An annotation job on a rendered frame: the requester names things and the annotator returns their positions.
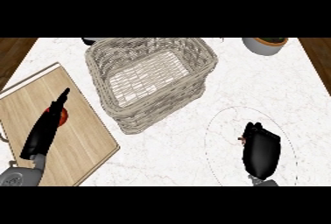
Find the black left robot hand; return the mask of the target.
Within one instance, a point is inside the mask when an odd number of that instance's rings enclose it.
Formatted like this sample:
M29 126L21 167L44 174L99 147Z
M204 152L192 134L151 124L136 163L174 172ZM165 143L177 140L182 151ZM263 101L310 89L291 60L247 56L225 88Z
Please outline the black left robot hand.
M32 155L47 154L58 132L60 111L68 100L68 92L69 88L65 89L56 100L50 103L49 113L43 113L35 121L19 155L22 159L32 160Z

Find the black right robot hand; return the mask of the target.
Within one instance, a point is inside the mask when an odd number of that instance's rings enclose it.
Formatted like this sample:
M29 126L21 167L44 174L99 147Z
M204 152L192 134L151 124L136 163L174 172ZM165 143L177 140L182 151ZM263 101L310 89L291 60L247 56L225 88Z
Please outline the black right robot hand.
M242 164L245 171L260 180L273 174L281 157L281 137L263 128L263 125L248 122L242 133Z

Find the white marble round placemat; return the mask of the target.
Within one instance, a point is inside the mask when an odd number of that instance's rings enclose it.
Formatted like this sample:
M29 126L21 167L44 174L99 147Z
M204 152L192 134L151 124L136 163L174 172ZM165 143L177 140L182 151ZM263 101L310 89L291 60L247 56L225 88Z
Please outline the white marble round placemat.
M213 117L204 137L204 149L211 174L222 186L251 186L244 169L244 146L239 137L247 123L260 123L281 137L281 157L272 179L279 186L297 186L297 157L288 136L275 119L256 108L233 106Z

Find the grey wicker basket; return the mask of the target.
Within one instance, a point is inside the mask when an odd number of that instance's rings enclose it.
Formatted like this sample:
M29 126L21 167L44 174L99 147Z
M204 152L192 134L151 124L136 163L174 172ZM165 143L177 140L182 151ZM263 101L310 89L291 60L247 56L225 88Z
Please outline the grey wicker basket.
M202 96L217 55L201 38L102 38L86 63L100 107L133 135Z

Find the pale wooden cutting board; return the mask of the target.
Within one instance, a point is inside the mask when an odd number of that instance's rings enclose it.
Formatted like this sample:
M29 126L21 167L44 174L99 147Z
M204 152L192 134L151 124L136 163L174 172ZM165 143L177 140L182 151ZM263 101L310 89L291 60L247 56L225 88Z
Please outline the pale wooden cutting board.
M15 158L0 186L78 186L120 150L63 67L0 94L0 126Z

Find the red round fruit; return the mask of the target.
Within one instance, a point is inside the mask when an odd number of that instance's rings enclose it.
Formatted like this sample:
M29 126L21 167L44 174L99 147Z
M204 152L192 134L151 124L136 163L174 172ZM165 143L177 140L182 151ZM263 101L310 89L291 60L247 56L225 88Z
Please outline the red round fruit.
M66 120L68 120L68 111L65 108L62 108L58 127L63 125Z

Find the grey plant pot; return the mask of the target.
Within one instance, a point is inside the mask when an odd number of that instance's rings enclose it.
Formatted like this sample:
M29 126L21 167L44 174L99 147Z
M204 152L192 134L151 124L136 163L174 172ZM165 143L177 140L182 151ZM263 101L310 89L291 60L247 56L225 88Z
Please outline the grey plant pot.
M275 55L285 46L287 41L288 38L242 38L247 49L263 56Z

